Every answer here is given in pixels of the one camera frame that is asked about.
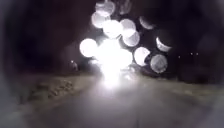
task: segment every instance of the road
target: road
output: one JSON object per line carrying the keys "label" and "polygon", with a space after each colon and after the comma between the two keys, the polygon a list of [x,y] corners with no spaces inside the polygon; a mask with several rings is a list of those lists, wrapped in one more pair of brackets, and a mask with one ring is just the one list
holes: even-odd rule
{"label": "road", "polygon": [[183,83],[133,77],[113,84],[98,78],[81,79],[77,84],[91,86],[41,111],[32,105],[7,109],[8,113],[1,118],[1,128],[222,127],[217,125],[218,120],[222,124],[224,114],[220,96],[209,95],[205,97],[207,100],[201,101],[171,91],[175,86],[187,86]]}

